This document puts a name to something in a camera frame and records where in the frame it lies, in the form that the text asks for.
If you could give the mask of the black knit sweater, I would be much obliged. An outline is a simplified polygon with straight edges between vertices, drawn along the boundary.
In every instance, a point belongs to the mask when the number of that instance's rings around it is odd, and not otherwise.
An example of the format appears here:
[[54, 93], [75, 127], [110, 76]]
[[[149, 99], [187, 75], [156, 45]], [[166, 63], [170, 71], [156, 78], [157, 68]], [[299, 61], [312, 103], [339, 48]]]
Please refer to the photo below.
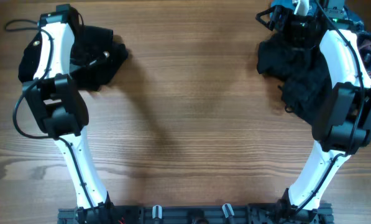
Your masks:
[[98, 91], [115, 76], [129, 53], [114, 41], [113, 30], [84, 26], [75, 36], [70, 55], [70, 76], [80, 90]]

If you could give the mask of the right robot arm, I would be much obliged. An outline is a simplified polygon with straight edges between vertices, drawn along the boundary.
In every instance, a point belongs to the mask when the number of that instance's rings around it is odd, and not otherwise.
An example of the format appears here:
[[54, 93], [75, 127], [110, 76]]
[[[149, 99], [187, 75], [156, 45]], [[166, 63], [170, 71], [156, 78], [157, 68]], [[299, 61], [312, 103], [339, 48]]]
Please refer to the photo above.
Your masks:
[[333, 223], [323, 193], [371, 142], [371, 33], [344, 1], [274, 1], [256, 19], [273, 31], [259, 45], [257, 70], [284, 81], [285, 109], [311, 125], [314, 143], [277, 202], [222, 211], [228, 223]]

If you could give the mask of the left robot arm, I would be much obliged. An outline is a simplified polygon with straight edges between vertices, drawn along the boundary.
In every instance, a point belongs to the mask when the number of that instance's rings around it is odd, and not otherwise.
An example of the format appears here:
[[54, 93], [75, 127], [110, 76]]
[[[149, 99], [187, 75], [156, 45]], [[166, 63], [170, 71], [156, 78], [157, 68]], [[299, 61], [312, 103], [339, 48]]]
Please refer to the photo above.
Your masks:
[[39, 65], [23, 84], [21, 97], [44, 137], [53, 139], [64, 157], [77, 199], [72, 223], [115, 223], [113, 205], [88, 146], [88, 110], [70, 76], [78, 13], [69, 4], [59, 5], [42, 14], [37, 24], [42, 38]]

